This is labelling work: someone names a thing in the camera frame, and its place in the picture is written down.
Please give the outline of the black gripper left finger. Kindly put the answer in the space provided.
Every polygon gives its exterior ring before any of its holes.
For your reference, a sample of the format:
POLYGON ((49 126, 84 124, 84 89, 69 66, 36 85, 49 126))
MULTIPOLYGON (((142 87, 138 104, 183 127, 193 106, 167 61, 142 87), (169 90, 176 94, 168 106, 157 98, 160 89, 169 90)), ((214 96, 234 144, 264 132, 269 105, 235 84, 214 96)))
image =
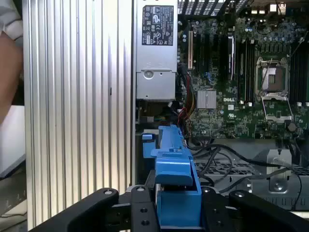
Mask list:
POLYGON ((154 202, 145 186, 119 194, 101 188, 32 229, 34 232, 158 232, 154 202))

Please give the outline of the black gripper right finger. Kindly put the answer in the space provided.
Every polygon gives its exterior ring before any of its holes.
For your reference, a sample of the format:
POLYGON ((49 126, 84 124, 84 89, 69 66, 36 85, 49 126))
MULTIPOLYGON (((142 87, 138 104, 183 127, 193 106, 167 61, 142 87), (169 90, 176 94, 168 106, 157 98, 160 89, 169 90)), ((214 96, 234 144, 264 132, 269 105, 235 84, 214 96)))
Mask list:
POLYGON ((309 221, 243 190, 228 197, 202 189, 206 232, 307 232, 309 221))

